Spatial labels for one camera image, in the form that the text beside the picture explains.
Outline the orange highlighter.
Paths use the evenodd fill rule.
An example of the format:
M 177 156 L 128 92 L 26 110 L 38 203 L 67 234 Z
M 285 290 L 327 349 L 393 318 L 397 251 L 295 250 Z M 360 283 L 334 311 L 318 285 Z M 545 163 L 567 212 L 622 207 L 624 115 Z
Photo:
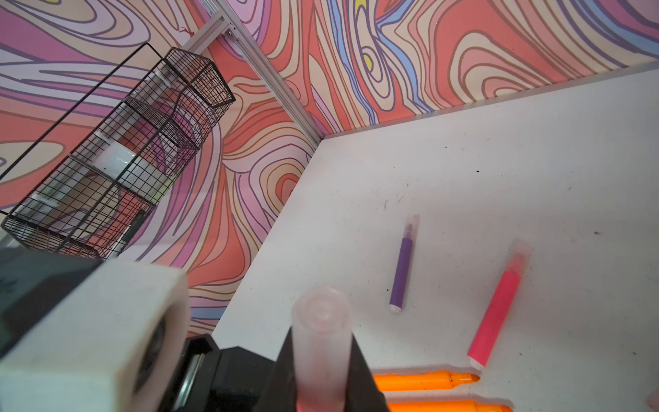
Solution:
M 464 401 L 387 403 L 390 412 L 513 412 L 506 405 Z
M 458 386 L 479 382 L 477 374 L 459 374 L 437 371 L 425 374 L 385 374 L 375 375 L 374 381 L 379 391 L 444 391 Z

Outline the purple highlighter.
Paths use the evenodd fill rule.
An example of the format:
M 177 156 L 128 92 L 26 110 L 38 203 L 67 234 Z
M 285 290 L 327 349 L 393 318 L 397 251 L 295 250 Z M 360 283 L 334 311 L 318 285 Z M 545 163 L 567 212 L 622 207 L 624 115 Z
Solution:
M 403 310 L 403 303 L 408 283 L 408 274 L 412 261 L 413 250 L 414 241 L 410 238 L 403 238 L 399 251 L 398 261 L 396 264 L 394 281 L 391 288 L 389 306 L 392 312 L 399 313 L 401 310 Z

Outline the orange highlighter top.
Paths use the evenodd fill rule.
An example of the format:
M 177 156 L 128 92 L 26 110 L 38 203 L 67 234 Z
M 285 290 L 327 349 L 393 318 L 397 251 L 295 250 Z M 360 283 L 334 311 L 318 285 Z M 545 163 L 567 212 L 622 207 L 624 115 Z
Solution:
M 477 374 L 459 374 L 437 371 L 425 374 L 385 374 L 375 375 L 374 381 L 379 391 L 444 391 L 458 386 L 479 382 Z

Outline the pink highlighter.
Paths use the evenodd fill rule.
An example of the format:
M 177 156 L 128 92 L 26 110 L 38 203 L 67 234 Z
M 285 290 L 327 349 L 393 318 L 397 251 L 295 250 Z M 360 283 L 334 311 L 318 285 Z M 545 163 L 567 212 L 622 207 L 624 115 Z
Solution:
M 468 351 L 473 367 L 482 370 L 487 366 L 520 283 L 521 276 L 517 271 L 507 270 L 501 276 Z

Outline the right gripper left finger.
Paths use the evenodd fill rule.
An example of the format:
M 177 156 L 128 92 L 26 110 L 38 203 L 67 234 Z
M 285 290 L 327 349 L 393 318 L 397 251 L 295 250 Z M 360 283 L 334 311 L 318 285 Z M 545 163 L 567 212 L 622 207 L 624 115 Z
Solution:
M 266 386 L 253 410 L 255 412 L 296 411 L 296 382 L 291 329 L 288 330 Z

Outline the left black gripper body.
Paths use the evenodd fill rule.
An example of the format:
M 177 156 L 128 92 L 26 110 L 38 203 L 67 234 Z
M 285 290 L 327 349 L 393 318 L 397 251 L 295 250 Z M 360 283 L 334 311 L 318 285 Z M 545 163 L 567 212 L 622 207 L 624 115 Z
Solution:
M 188 338 L 159 411 L 252 411 L 275 363 L 211 335 Z

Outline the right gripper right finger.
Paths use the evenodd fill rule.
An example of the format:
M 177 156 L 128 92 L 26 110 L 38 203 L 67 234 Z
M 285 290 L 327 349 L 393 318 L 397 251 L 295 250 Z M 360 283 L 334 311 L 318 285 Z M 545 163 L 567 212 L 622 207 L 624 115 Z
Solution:
M 388 412 L 384 394 L 379 391 L 355 336 L 352 339 L 348 369 L 347 412 Z

